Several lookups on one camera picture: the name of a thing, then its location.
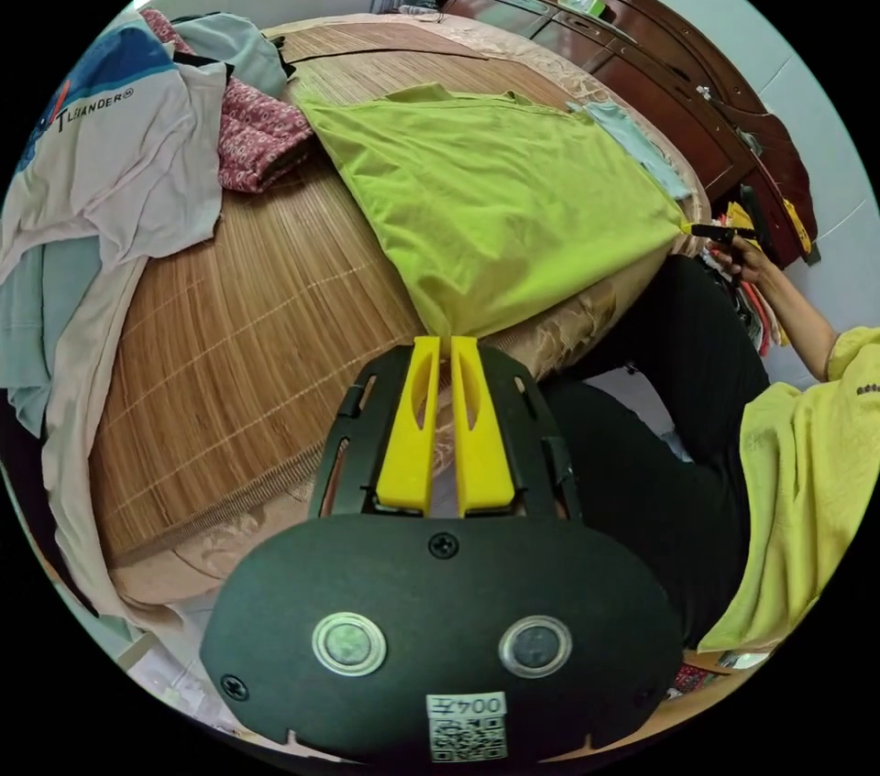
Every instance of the person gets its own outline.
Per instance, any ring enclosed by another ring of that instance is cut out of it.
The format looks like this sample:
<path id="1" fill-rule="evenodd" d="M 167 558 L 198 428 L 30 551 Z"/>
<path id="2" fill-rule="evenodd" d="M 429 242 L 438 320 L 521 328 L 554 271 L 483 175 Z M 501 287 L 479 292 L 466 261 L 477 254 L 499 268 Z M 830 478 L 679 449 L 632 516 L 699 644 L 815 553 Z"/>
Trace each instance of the person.
<path id="1" fill-rule="evenodd" d="M 583 520 L 639 556 L 688 650 L 761 650 L 809 611 L 880 475 L 880 327 L 836 333 L 737 236 L 713 253 L 754 284 L 818 384 L 770 384 L 706 267 L 669 257 L 586 357 L 542 385 L 570 452 Z M 583 380 L 633 364 L 691 462 Z"/>

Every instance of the green t-shirt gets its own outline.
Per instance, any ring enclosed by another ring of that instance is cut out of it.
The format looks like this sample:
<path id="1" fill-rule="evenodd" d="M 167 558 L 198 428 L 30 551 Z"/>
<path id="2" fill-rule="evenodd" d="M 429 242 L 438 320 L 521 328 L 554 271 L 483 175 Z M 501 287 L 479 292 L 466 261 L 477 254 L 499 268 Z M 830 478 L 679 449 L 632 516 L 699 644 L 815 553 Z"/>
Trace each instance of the green t-shirt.
<path id="1" fill-rule="evenodd" d="M 681 235 L 588 114 L 437 84 L 300 105 L 431 335 L 496 333 Z"/>

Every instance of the beige bedsheet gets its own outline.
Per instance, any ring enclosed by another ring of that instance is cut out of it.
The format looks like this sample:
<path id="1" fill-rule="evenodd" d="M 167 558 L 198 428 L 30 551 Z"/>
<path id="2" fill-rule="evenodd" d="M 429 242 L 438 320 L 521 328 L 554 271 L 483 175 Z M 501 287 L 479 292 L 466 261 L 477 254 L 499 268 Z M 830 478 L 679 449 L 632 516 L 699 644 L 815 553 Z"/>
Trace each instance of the beige bedsheet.
<path id="1" fill-rule="evenodd" d="M 270 28 L 266 34 L 290 35 L 316 25 L 344 26 L 348 23 L 379 22 L 414 23 L 433 34 L 462 43 L 494 59 L 524 64 L 562 88 L 572 101 L 615 101 L 630 112 L 636 124 L 661 150 L 689 188 L 690 198 L 683 203 L 687 216 L 691 220 L 699 220 L 708 215 L 709 201 L 694 170 L 655 126 L 589 74 L 531 41 L 459 16 L 445 16 L 442 22 L 437 22 L 433 17 L 425 20 L 416 16 L 337 16 Z M 678 253 L 690 255 L 696 253 L 697 249 L 698 244 L 685 236 L 675 248 Z M 555 367 L 570 363 L 608 331 L 644 289 L 659 268 L 664 255 L 665 253 L 657 256 L 657 259 L 641 261 L 639 265 L 630 267 L 590 289 L 589 293 L 585 292 L 563 304 L 546 326 L 535 327 L 533 323 L 527 322 L 519 328 L 518 344 L 512 353 L 537 377 L 544 376 Z M 609 295 L 615 301 L 602 301 L 603 296 L 608 299 Z M 583 333 L 591 334 L 586 343 L 579 338 Z M 501 347 L 507 347 L 504 341 Z M 448 400 L 441 406 L 440 412 L 438 426 L 441 433 L 438 442 L 441 448 L 438 468 L 448 465 L 452 458 Z M 115 587 L 120 596 L 132 606 L 147 608 L 209 592 L 222 584 L 238 561 L 255 546 L 279 531 L 303 521 L 309 494 L 302 489 L 285 493 L 241 513 L 235 520 L 194 536 L 183 544 L 150 555 L 135 564 L 111 568 Z"/>

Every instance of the wooden cabinet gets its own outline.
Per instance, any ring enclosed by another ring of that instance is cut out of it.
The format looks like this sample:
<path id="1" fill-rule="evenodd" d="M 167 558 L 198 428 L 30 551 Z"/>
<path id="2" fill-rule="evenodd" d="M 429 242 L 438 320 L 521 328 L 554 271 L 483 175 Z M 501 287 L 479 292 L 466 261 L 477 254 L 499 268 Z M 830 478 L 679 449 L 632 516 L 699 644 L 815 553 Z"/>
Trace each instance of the wooden cabinet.
<path id="1" fill-rule="evenodd" d="M 787 266 L 804 252 L 784 198 L 810 238 L 809 178 L 785 127 L 699 31 L 655 0 L 603 0 L 600 16 L 557 0 L 435 0 L 444 12 L 500 27 L 572 61 L 644 114 L 690 162 L 713 207 L 747 184 Z"/>

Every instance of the sticker label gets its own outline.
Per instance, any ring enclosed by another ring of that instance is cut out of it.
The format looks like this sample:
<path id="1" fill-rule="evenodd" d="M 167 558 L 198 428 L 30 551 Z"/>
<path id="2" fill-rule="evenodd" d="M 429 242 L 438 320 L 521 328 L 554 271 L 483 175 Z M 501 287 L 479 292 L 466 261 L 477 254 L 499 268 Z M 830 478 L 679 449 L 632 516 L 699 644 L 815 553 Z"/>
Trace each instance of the sticker label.
<path id="1" fill-rule="evenodd" d="M 507 757 L 503 692 L 425 697 L 431 760 L 467 763 Z"/>

